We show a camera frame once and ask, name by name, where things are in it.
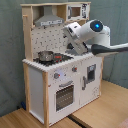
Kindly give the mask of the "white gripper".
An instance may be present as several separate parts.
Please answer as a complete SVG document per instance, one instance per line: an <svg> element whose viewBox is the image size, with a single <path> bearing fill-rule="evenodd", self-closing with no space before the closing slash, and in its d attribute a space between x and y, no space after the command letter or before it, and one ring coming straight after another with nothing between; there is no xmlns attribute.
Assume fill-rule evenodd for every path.
<svg viewBox="0 0 128 128"><path fill-rule="evenodd" d="M75 51L78 54L83 54L88 51L88 48L85 42L81 41L78 37L77 32L80 28L81 26L77 22L74 22L66 25L63 28L63 31L64 31L64 35L68 38L69 42L74 47Z"/></svg>

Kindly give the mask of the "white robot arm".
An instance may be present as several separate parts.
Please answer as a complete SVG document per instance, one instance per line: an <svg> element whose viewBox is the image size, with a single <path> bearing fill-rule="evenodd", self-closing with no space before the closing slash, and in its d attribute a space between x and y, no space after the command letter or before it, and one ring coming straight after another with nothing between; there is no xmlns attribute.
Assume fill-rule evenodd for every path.
<svg viewBox="0 0 128 128"><path fill-rule="evenodd" d="M104 26L100 20L91 20L83 25L73 22L66 25L63 31L79 55L87 51L84 44L89 39L93 40L91 52L95 56L102 57L128 51L128 43L110 45L110 28Z"/></svg>

